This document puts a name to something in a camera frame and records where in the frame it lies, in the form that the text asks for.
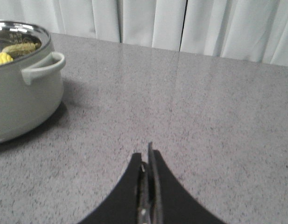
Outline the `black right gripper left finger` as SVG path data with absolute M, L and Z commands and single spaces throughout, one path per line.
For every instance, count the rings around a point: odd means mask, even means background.
M 111 193 L 87 215 L 81 224 L 136 224 L 141 181 L 142 158 L 134 153 Z

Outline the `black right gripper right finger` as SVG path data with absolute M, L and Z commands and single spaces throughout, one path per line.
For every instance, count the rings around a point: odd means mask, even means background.
M 148 144 L 148 183 L 153 224 L 223 224 L 198 203 L 168 168 L 160 151 Z

